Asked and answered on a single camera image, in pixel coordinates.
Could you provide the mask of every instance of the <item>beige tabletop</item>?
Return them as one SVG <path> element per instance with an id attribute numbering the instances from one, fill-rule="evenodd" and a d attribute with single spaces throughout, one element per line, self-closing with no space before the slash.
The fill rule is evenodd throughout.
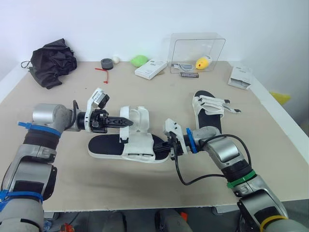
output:
<path id="1" fill-rule="evenodd" d="M 150 132 L 166 139 L 162 125 L 167 118 L 185 131 L 195 129 L 191 105 L 197 90 L 230 99 L 241 114 L 225 113 L 223 133 L 239 136 L 250 150 L 253 168 L 282 201 L 309 198 L 309 166 L 280 126 L 249 90 L 227 85 L 231 67 L 218 62 L 214 71 L 199 78 L 180 78 L 165 73 L 146 80 L 134 75 L 134 67 L 121 62 L 106 74 L 96 71 L 99 62 L 80 62 L 78 68 L 61 77 L 63 85 L 51 90 L 40 87 L 28 73 L 0 104 L 0 176 L 13 160 L 26 130 L 17 121 L 30 122 L 38 103 L 59 103 L 68 108 L 76 100 L 80 109 L 100 87 L 110 96 L 106 110 L 119 116 L 124 105 L 145 106 L 150 113 Z M 109 133 L 118 133 L 109 129 Z M 95 159 L 88 155 L 88 141 L 94 133 L 64 132 L 57 147 L 54 165 L 58 168 L 54 194 L 44 202 L 46 211 L 114 210 L 161 207 L 188 207 L 235 204 L 237 198 L 226 180 L 207 178 L 190 186 L 179 181 L 173 161 L 145 164 L 124 160 Z M 181 156 L 180 169 L 186 181 L 220 171 L 206 152 Z"/>

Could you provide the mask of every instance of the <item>yellow toy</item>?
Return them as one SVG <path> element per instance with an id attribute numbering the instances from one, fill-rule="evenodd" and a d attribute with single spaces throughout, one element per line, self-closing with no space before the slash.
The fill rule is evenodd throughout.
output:
<path id="1" fill-rule="evenodd" d="M 196 69 L 205 69 L 207 68 L 212 62 L 212 58 L 210 56 L 204 56 L 197 60 L 195 63 Z"/>

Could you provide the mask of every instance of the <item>white wall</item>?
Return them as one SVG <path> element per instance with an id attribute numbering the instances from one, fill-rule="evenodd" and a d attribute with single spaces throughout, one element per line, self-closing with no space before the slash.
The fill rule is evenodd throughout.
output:
<path id="1" fill-rule="evenodd" d="M 267 89 L 291 94 L 284 107 L 300 123 L 309 108 L 308 9 L 308 0 L 2 0 L 0 44 L 18 61 L 60 38 L 79 60 L 129 60 L 167 56 L 173 32 L 217 32 L 226 38 L 221 59 L 242 60 Z"/>

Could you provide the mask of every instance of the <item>green object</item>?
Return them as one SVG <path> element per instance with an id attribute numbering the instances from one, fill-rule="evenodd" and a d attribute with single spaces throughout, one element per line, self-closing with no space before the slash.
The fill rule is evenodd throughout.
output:
<path id="1" fill-rule="evenodd" d="M 237 180 L 234 180 L 233 182 L 228 182 L 227 183 L 227 187 L 230 189 L 232 189 L 233 187 L 235 187 L 236 185 L 242 184 L 244 182 L 246 182 L 247 180 L 250 180 L 254 175 L 255 175 L 255 171 L 252 170 L 251 172 L 249 172 L 248 174 L 246 174 L 244 177 L 239 178 Z"/>
<path id="2" fill-rule="evenodd" d="M 147 63 L 148 61 L 148 58 L 146 56 L 143 56 L 143 55 L 138 55 L 138 56 L 135 56 L 130 62 L 131 64 L 133 64 L 135 67 L 140 67 L 142 66 L 143 64 Z"/>

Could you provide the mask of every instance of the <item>white cardboard box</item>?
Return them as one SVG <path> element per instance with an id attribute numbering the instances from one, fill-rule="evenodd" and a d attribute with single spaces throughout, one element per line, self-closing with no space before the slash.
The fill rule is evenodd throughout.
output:
<path id="1" fill-rule="evenodd" d="M 168 63 L 166 61 L 151 59 L 144 65 L 135 70 L 135 75 L 151 80 L 159 72 L 161 72 Z"/>
<path id="2" fill-rule="evenodd" d="M 253 80 L 252 69 L 246 66 L 234 66 L 227 84 L 241 89 L 249 89 Z"/>

